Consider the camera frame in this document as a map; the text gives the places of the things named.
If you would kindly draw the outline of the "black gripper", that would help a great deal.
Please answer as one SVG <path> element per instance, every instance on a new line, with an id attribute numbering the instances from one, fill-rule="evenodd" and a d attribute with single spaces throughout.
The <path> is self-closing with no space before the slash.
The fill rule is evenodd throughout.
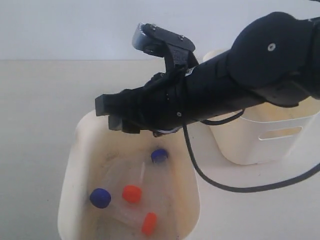
<path id="1" fill-rule="evenodd" d="M 200 121 L 200 76 L 181 71 L 158 73 L 144 86 L 101 94 L 95 98 L 94 106 L 97 117 L 109 115 L 111 131 L 170 134 Z"/>

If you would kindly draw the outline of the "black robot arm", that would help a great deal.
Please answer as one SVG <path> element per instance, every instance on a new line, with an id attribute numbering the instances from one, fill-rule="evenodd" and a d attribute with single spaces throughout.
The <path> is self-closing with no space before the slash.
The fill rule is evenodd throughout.
<path id="1" fill-rule="evenodd" d="M 163 58 L 165 72 L 144 86 L 95 99 L 109 128 L 155 136 L 263 103 L 293 108 L 320 97 L 320 20 L 273 12 L 249 24 L 229 50 L 198 63 L 190 39 L 141 23 L 133 47 Z"/>

